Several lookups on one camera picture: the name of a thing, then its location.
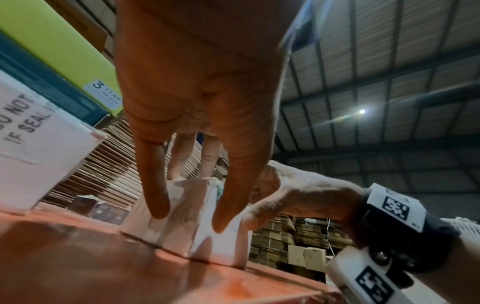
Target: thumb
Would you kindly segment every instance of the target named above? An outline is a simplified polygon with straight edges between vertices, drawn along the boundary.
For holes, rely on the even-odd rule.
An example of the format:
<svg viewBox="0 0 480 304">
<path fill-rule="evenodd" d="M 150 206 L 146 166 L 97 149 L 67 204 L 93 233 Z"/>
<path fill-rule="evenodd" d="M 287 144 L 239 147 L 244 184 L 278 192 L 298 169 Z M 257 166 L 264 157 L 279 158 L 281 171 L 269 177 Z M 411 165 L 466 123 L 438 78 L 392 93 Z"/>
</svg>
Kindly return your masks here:
<svg viewBox="0 0 480 304">
<path fill-rule="evenodd" d="M 255 230 L 279 215 L 285 208 L 285 196 L 284 191 L 278 190 L 252 205 L 250 211 L 241 219 L 245 229 Z"/>
</svg>

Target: orange surface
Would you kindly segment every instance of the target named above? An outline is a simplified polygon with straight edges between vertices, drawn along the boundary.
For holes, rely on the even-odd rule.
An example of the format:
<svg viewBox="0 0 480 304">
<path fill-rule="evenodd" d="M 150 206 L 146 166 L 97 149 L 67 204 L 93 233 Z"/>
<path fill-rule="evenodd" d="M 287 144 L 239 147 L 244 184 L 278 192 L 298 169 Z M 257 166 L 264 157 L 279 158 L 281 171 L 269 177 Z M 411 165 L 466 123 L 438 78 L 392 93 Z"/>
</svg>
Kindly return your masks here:
<svg viewBox="0 0 480 304">
<path fill-rule="evenodd" d="M 190 261 L 47 204 L 0 213 L 0 299 L 5 303 L 333 303 L 337 290 L 249 263 Z"/>
</svg>

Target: warehouse ceiling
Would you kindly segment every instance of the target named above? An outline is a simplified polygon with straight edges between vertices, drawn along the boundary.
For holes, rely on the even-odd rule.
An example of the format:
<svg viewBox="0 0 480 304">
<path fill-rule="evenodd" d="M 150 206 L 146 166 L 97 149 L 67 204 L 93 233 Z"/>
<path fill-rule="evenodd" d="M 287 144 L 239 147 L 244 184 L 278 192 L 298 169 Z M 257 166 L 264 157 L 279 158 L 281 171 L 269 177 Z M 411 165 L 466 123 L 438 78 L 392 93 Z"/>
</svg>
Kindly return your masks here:
<svg viewBox="0 0 480 304">
<path fill-rule="evenodd" d="M 108 32 L 111 59 L 114 0 L 69 1 Z M 283 82 L 274 152 L 478 140 L 466 137 L 480 133 L 478 88 L 464 90 L 480 77 L 478 16 L 478 0 L 313 0 Z M 441 102 L 437 91 L 447 93 Z"/>
</svg>

